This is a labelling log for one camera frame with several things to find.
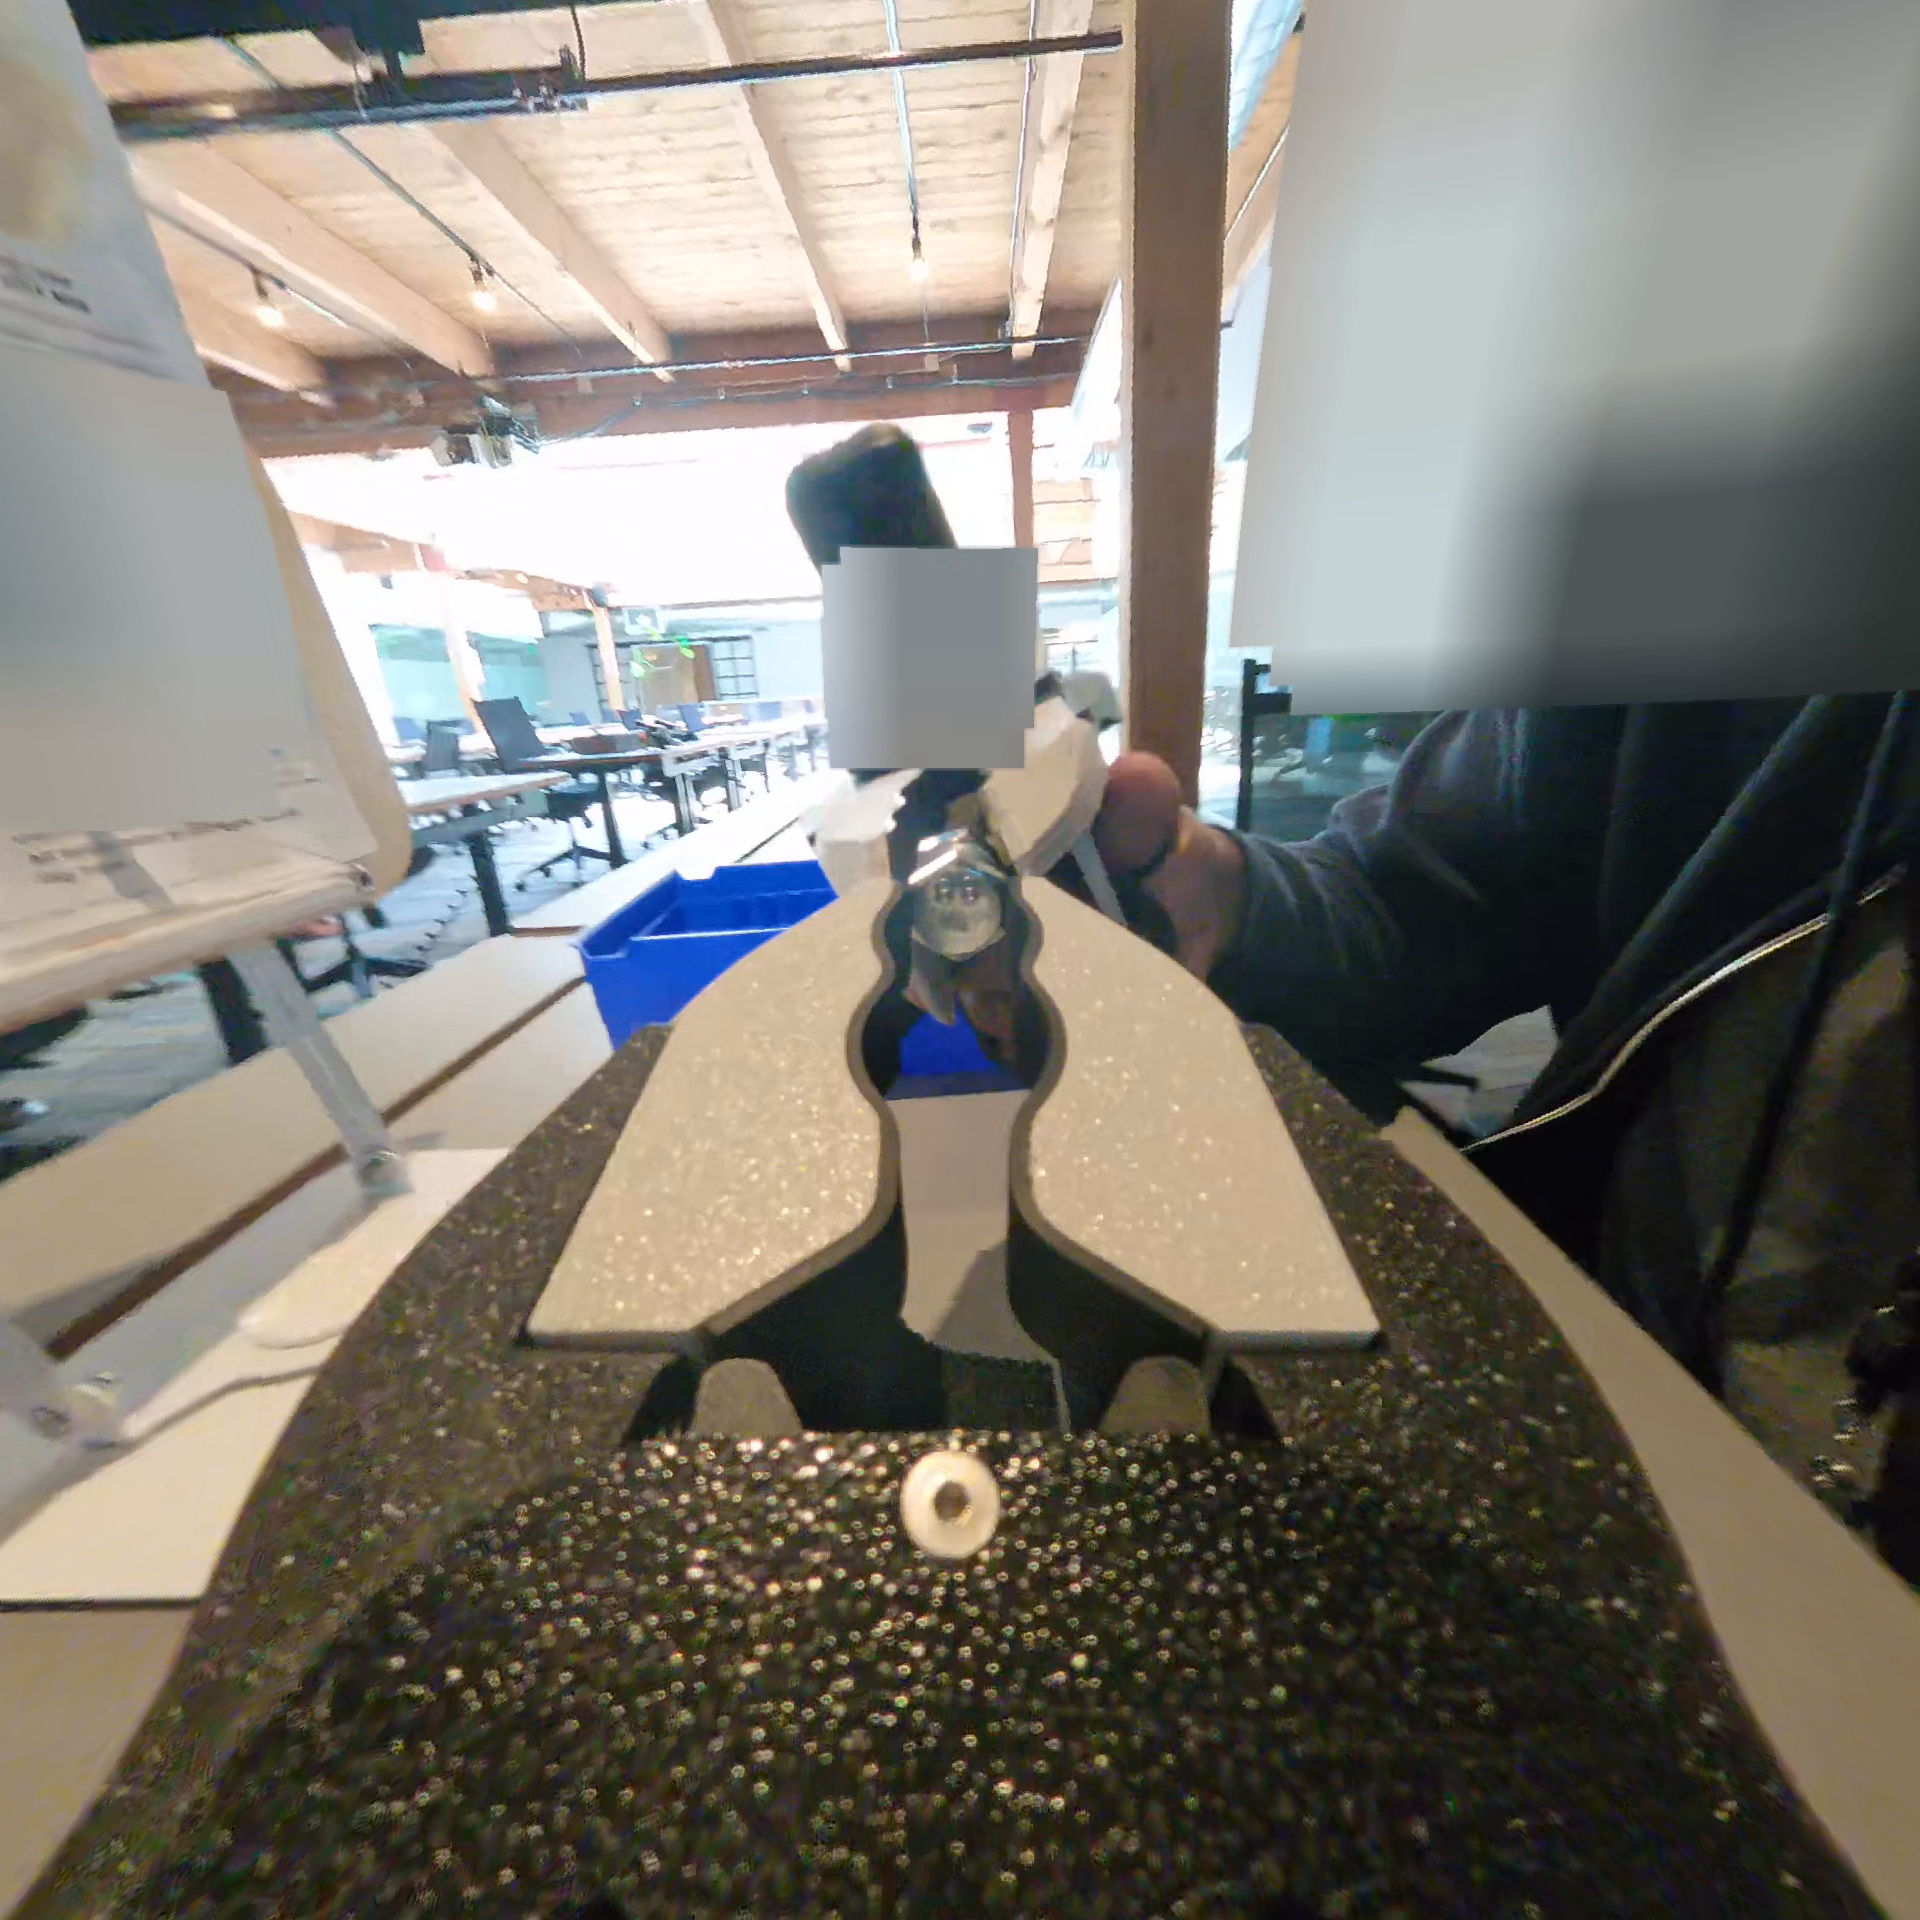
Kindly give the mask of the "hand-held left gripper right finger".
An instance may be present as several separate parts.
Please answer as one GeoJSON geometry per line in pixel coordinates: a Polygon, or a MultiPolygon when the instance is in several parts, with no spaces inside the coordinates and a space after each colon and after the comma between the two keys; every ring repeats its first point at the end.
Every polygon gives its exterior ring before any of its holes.
{"type": "Polygon", "coordinates": [[[1375,1345],[1382,1321],[1233,1015],[1174,956],[1023,886],[1049,1019],[1015,1190],[1043,1239],[1201,1345],[1375,1345]]]}

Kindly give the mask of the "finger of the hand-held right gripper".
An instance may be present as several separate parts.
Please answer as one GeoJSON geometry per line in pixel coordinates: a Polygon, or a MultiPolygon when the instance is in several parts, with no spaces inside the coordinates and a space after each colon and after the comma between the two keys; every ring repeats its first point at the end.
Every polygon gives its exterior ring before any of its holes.
{"type": "Polygon", "coordinates": [[[1090,719],[1067,702],[1037,702],[1023,766],[992,770],[980,787],[980,820],[1013,873],[1051,873],[1090,833],[1106,787],[1106,759],[1090,719]]]}
{"type": "Polygon", "coordinates": [[[834,897],[892,880],[902,778],[828,778],[805,812],[805,842],[834,897]]]}

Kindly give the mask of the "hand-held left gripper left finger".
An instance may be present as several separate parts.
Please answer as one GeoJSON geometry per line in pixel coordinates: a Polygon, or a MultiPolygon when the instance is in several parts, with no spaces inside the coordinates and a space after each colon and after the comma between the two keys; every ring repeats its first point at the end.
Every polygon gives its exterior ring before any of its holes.
{"type": "Polygon", "coordinates": [[[875,1239],[898,1154],[858,1041],[892,984],[894,903],[894,880],[832,897],[668,1022],[531,1342],[725,1334],[875,1239]]]}

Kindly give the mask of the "steel bolt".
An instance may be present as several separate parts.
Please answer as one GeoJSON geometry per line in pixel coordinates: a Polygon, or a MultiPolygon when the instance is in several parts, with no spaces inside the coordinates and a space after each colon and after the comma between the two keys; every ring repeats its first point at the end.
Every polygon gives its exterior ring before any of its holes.
{"type": "Polygon", "coordinates": [[[998,943],[1010,879],[953,879],[923,891],[905,887],[905,893],[911,902],[911,937],[942,962],[965,962],[998,943]]]}

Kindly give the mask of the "blue plastic bin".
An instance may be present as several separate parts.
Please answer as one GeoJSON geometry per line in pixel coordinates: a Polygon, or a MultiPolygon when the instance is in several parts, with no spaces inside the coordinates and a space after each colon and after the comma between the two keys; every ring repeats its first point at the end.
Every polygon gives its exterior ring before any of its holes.
{"type": "MultiPolygon", "coordinates": [[[[816,857],[725,865],[704,879],[667,875],[580,937],[585,984],[614,1049],[668,1025],[755,948],[832,903],[816,857]]],[[[867,1072],[889,1097],[1024,1090],[985,1057],[972,1025],[917,1009],[892,1041],[867,1041],[867,1072]]]]}

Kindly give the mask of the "person's right forearm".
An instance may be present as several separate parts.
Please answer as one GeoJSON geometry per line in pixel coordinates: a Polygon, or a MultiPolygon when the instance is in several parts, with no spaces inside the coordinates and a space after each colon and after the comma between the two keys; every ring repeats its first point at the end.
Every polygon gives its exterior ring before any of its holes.
{"type": "Polygon", "coordinates": [[[1841,702],[1468,707],[1306,842],[1226,834],[1240,925],[1206,978],[1361,1110],[1546,1012],[1509,1133],[1590,1090],[1633,1028],[1817,875],[1803,780],[1841,702]]]}

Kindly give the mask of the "person's right hand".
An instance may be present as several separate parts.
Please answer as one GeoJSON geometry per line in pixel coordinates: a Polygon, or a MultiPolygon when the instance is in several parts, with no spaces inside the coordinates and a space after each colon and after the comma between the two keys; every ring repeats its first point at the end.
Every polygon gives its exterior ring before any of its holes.
{"type": "Polygon", "coordinates": [[[1092,844],[1134,934],[1199,978],[1231,956],[1247,912],[1244,848],[1181,799],[1162,756],[1114,756],[1092,844]]]}

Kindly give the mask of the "office desk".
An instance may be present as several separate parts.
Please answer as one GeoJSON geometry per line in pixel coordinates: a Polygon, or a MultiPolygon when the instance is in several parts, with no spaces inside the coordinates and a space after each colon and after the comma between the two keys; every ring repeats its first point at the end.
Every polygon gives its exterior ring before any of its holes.
{"type": "Polygon", "coordinates": [[[408,875],[425,867],[427,848],[459,844],[476,879],[486,931],[489,937],[506,937],[511,920],[499,887],[489,833],[511,820],[525,820],[536,805],[531,792],[542,792],[560,780],[560,770],[523,770],[499,778],[431,778],[397,783],[397,799],[405,803],[410,833],[408,875]]]}

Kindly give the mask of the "ceiling mounted device cluster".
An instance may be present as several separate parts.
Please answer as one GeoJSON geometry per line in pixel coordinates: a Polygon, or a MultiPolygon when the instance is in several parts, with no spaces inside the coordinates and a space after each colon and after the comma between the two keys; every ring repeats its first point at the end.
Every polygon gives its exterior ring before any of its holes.
{"type": "Polygon", "coordinates": [[[536,417],[514,414],[497,394],[476,394],[476,410],[435,426],[427,451],[442,468],[503,470],[519,456],[536,456],[542,443],[546,436],[536,417]]]}

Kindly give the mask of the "person's dark zip jacket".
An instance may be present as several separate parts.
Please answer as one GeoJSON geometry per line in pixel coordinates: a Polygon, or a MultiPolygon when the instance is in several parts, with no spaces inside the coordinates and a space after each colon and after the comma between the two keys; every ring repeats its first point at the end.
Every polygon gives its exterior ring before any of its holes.
{"type": "Polygon", "coordinates": [[[1917,1585],[1917,696],[1808,702],[1471,1161],[1917,1585]]]}

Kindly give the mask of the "printed instruction sheet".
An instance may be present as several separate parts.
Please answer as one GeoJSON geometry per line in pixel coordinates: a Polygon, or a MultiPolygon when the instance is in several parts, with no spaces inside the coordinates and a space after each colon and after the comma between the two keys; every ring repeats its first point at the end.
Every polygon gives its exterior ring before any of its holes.
{"type": "Polygon", "coordinates": [[[4,3],[4,950],[332,891],[375,833],[287,516],[62,3],[4,3]]]}

